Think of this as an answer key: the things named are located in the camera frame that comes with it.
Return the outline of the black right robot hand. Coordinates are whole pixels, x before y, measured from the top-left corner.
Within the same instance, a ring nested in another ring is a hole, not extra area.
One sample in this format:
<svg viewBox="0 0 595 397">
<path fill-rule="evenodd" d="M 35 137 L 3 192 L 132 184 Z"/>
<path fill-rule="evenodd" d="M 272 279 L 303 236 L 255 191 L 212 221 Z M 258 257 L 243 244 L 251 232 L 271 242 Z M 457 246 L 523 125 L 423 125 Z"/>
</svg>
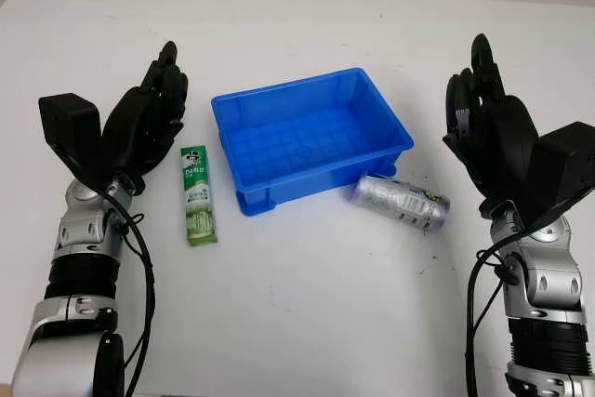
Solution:
<svg viewBox="0 0 595 397">
<path fill-rule="evenodd" d="M 538 139 L 536 127 L 522 101 L 505 93 L 482 33 L 473 39 L 470 63 L 449 79 L 443 142 L 467 168 L 486 200 L 517 203 Z"/>
</svg>

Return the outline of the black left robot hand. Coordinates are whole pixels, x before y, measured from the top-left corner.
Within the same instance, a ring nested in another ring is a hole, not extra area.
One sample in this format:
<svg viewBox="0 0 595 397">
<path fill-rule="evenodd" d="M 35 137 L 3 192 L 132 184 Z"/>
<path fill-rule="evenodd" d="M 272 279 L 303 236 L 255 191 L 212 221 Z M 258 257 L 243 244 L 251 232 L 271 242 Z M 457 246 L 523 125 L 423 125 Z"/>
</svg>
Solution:
<svg viewBox="0 0 595 397">
<path fill-rule="evenodd" d="M 168 41 L 142 82 L 131 87 L 110 113 L 101 145 L 109 167 L 134 195 L 143 177 L 165 158 L 183 128 L 189 80 L 176 63 L 178 49 Z"/>
</svg>

